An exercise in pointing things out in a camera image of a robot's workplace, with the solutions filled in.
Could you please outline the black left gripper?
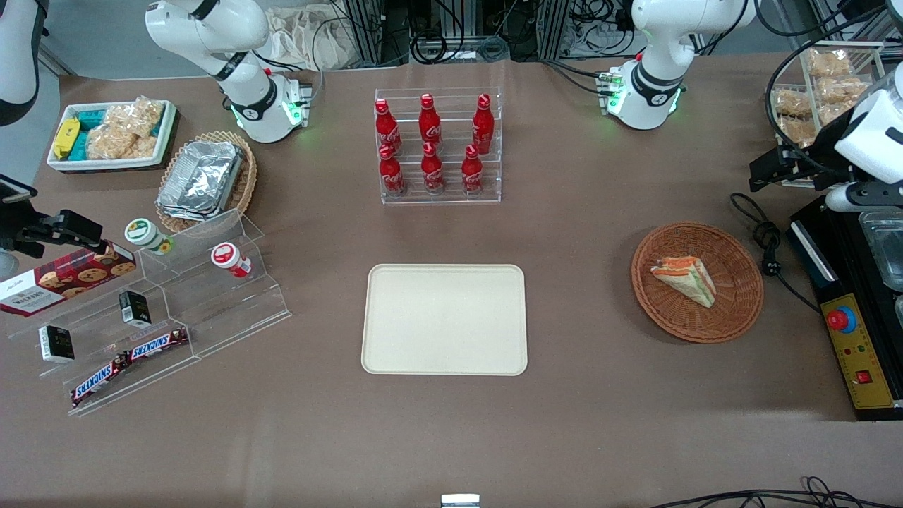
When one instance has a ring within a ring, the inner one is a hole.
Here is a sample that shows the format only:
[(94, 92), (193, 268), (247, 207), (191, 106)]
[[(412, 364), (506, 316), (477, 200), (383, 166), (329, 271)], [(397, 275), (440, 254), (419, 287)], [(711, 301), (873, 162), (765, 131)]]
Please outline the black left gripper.
[(833, 148), (833, 139), (819, 136), (801, 148), (807, 159), (784, 149), (771, 149), (749, 163), (749, 192), (788, 182), (788, 186), (823, 192), (857, 180), (857, 170)]

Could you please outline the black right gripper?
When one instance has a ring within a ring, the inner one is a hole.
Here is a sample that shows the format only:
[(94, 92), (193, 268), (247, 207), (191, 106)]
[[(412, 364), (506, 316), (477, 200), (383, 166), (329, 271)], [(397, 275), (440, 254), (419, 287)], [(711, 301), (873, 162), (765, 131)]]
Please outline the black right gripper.
[[(62, 220), (63, 238), (55, 226)], [(32, 258), (43, 255), (46, 244), (70, 244), (86, 250), (104, 250), (102, 225), (71, 210), (56, 215), (26, 214), (24, 212), (1, 213), (1, 248), (7, 252), (20, 252)]]

